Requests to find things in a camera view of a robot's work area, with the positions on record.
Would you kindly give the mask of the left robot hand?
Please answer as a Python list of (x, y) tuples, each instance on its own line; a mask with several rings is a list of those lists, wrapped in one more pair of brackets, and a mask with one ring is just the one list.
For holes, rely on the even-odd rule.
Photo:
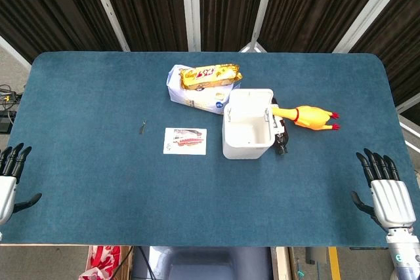
[(14, 213), (34, 206), (42, 197), (42, 193), (36, 193), (28, 201), (15, 203), (16, 189), (31, 150), (31, 146), (24, 148), (24, 143), (19, 143), (1, 152), (1, 225), (8, 222)]

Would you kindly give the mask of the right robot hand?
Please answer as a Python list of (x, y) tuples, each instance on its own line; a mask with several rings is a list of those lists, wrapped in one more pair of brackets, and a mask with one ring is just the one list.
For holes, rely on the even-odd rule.
[(351, 192), (352, 202), (366, 213), (384, 231), (411, 230), (416, 221), (409, 191), (400, 179), (394, 161), (365, 148), (356, 156), (362, 166), (373, 204), (362, 202), (356, 191)]

